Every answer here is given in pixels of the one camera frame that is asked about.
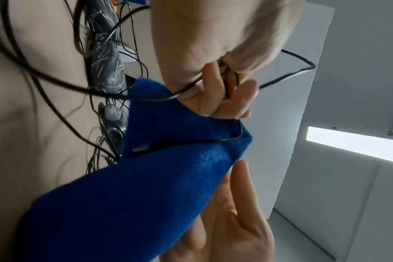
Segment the blue cloth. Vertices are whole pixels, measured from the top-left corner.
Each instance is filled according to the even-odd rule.
[[[133,95],[166,97],[141,79]],[[177,100],[131,102],[122,160],[35,200],[19,261],[149,262],[187,231],[252,138],[235,120],[200,117]],[[146,153],[135,148],[148,147]]]

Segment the palm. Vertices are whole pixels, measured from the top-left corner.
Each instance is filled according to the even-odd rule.
[[[238,171],[244,168],[243,166],[244,163],[239,162],[234,169]],[[258,213],[256,216],[250,214],[250,211],[243,214],[248,207],[244,202],[251,198],[245,196],[247,192],[238,189],[244,184],[240,181],[243,178],[244,175],[236,174],[234,171],[226,175],[201,214],[203,226],[194,223],[183,239],[161,257],[161,262],[272,260],[274,241],[268,225]],[[206,243],[203,248],[198,248],[201,246],[198,242],[201,242],[201,231],[203,232],[204,228]]]

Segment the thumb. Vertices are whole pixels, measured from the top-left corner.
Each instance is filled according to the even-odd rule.
[[[235,163],[230,184],[238,221],[246,230],[262,237],[266,232],[265,220],[246,161]]]

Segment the rectangular light panel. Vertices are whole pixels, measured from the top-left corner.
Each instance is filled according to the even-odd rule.
[[[393,140],[310,126],[307,141],[393,162]]]

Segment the blue plush material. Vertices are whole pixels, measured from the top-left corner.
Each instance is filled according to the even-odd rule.
[[[166,97],[141,79],[133,95]],[[177,100],[130,104],[122,160],[41,196],[22,223],[19,261],[149,262],[186,232],[252,138],[235,120],[197,116]],[[134,148],[149,148],[134,153]]]

